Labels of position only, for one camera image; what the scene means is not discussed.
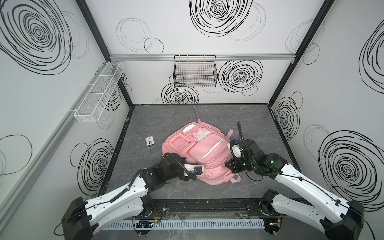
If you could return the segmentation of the pink student backpack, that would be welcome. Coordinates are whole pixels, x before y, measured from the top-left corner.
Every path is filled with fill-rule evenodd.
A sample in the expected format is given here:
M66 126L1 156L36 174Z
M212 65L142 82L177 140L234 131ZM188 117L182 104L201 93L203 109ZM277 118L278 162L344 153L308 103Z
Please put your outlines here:
M215 126L198 120L170 135L163 142L162 152L176 153L186 158L188 165L202 166L203 172L197 178L209 185L238 183L240 175L225 166L233 157L230 150L233 132L229 130L225 135Z

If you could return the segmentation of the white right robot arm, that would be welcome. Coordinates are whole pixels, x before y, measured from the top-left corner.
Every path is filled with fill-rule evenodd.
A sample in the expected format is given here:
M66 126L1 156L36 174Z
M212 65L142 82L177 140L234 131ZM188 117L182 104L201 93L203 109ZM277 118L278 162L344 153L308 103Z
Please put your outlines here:
M237 174L252 171L290 188L307 202L287 198L268 190L260 199L259 208L266 216L288 215L326 235L329 240L357 240L364 226L364 206L331 193L299 172L286 159L265 154L252 140L232 140L231 159L226 167Z

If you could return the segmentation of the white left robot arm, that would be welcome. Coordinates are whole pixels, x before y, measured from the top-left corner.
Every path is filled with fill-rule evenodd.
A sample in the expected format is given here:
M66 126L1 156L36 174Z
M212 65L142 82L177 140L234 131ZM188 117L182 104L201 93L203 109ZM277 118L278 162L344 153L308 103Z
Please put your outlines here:
M152 167L138 170L131 181L107 194L73 200L60 226L66 240L90 240L105 227L126 218L146 217L156 210L150 194L178 178L196 181L204 166L187 163L176 153L165 153Z

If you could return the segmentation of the small white card packet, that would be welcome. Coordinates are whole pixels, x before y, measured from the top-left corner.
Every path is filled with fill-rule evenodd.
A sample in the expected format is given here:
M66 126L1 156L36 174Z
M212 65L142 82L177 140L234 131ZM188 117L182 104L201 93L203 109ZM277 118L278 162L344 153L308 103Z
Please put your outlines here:
M146 144L147 144L148 148L151 148L151 147L156 145L155 142L154 142L153 136L146 137Z

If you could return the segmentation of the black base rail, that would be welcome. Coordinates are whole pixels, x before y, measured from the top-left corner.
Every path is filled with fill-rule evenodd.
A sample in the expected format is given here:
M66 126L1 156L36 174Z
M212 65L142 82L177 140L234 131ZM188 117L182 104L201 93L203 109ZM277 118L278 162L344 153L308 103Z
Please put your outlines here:
M248 217L267 218L262 213L260 199L156 199L144 201L144 208L135 216L165 217L170 213L240 212Z

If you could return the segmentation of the white mesh wall shelf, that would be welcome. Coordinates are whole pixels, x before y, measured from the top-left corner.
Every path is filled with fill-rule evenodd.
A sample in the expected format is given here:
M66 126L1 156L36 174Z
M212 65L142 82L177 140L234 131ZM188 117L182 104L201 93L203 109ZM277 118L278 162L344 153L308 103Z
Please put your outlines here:
M74 113L80 123L96 123L99 121L108 102L118 85L124 66L121 62L101 64L86 96Z

